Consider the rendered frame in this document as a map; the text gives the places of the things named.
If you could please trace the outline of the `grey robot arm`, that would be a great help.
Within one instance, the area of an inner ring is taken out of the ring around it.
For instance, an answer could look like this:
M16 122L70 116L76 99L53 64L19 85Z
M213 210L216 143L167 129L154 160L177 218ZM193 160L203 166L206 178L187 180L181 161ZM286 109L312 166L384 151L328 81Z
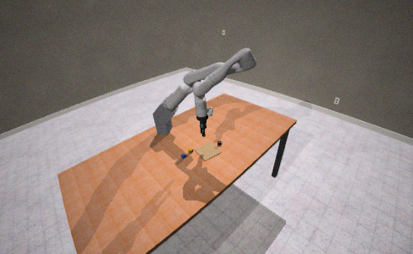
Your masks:
M238 62L238 64L235 64L236 62ZM171 93L166 99L166 107L174 110L188 94L193 92L196 116L211 117L213 108L207 108L205 94L211 90L212 87L221 83L227 75L247 71L254 68L256 64L257 62L252 55L252 51L249 48L244 48L225 63L215 63L203 69L187 73L183 79L185 84L180 84L175 92ZM201 82L202 80L204 81ZM187 86L188 84L193 87Z

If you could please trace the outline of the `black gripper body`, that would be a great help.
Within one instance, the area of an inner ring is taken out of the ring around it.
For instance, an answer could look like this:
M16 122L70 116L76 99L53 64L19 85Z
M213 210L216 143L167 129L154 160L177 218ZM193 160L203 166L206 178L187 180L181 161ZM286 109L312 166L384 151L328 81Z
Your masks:
M204 124L204 126L205 126L205 120L207 120L208 119L208 116L205 116L205 117L196 117L197 118L197 120L199 120L199 121L201 121L201 123L203 123Z

